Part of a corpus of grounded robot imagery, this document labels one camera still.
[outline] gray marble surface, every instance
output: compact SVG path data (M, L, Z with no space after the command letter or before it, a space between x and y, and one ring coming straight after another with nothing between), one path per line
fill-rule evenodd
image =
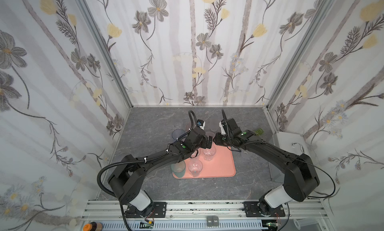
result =
M133 108L112 162L119 162L128 154L145 156L165 148L172 141L171 133L176 128L185 130L186 124L190 123L190 109L198 119L205 121L213 116L222 117L221 108ZM227 118L234 118L242 130L262 128L264 134L261 137L266 141L271 138L271 128L262 108L224 108L224 111ZM233 177L176 179L170 166L166 166L148 174L142 189L153 200L247 200L258 199L266 191L281 185L271 181L268 162L261 157L250 153L243 158L239 152L233 152L233 160L236 167ZM104 185L110 189L106 180ZM116 198L101 192L98 200Z

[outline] clear plastic cup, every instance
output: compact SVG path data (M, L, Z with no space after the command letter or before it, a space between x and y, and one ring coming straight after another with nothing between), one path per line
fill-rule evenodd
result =
M192 176L197 177L200 175L201 170L203 170L203 163L198 159L191 159L189 163L188 170L191 172Z
M184 177L184 174L185 174L185 162L184 161L181 161L178 163L173 163L170 165L170 168L176 177L178 177L178 178Z
M214 158L214 155L216 154L216 147L212 145L211 148L203 149L204 153L204 160L211 161Z
M172 138L174 140L174 142L177 140L178 137L180 137L181 135L183 135L185 133L184 130L178 128L178 129L175 129L173 132L172 132Z
M312 225L312 224L317 224L319 223L317 219L314 218L306 218L306 219L294 219L293 223L295 224L297 229L301 229L301 227Z
M208 119L208 123L209 123L209 129L212 131L212 132L217 132L218 130L220 130L220 117L218 115L214 115L212 117L210 117Z
M205 132L205 135L206 135L207 137L209 137L209 136L211 136L212 138L215 137L215 134L214 134L213 132Z
M185 129L187 130L187 132L188 132L188 130L191 128L192 126L191 126L191 123L190 122L188 122L186 125L185 125Z

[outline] floral wallpaper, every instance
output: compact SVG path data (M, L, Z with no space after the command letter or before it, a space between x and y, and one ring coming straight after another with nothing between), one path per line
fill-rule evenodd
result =
M0 0L3 230L74 230L96 197L129 111L101 56L74 0Z
M281 131L303 135L336 192L338 230L380 229L384 202L384 0L336 0L275 105ZM321 179L317 196L333 184Z
M266 105L322 1L86 0L133 104L185 106Z

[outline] black mounting plate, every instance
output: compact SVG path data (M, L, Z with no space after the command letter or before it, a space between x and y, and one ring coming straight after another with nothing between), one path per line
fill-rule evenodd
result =
M248 218L265 217L261 213L259 213L259 211L257 210L257 204L258 203L259 202L250 202L250 201L249 202L248 201L247 202L243 202L245 215ZM285 212L284 212L284 209L283 209L283 205L278 206L275 209L275 213L271 214L271 216L269 216L269 217L277 217L276 213L280 217L285 217Z
M149 216L149 218L165 218L166 217L166 210L167 210L166 202L154 202L153 207L154 207L153 213ZM128 209L125 211L125 217L141 218L140 215L137 214L135 206L128 207Z

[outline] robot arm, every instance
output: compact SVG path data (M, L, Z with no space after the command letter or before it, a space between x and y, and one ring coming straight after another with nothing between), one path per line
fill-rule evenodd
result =
M108 183L113 190L113 192L109 191L110 194L114 194L121 205L134 205L142 217L149 216L154 207L150 197L141 190L145 176L157 168L190 158L192 153L200 147L211 148L212 137L205 135L204 130L200 128L204 124L200 125L202 121L199 121L195 122L198 124L196 128L185 133L187 134L185 139L168 144L165 151L137 158L127 155L122 160L124 163L104 167L98 175L99 186L102 190L109 191L102 186L99 177L108 168L117 166L108 178ZM298 156L286 152L259 140L252 131L241 131L233 118L227 120L224 111L221 125L222 130L226 132L216 134L213 140L216 145L233 146L256 153L285 173L284 184L268 191L259 199L258 210L262 215L273 214L275 208L288 201L303 201L320 184L309 156L305 154Z
M164 151L160 151L145 157L134 158L132 155L125 156L122 162L135 160L145 160L145 162L117 166L108 178L108 184L121 205L134 205L142 217L147 217L153 210L153 201L141 190L142 183L147 174L157 168L190 158L192 153L200 147L211 148L211 146L212 137L207 137L203 129L196 127L189 132L183 141L169 144L165 151L166 155L163 155Z
M296 200L302 202L320 184L311 158L306 154L300 156L286 152L269 144L252 131L241 129L233 118L227 120L223 113L222 130L226 133L217 133L214 142L219 146L234 146L253 152L275 165L285 174L284 183L265 193L259 199L258 209L263 215L275 212L279 205Z

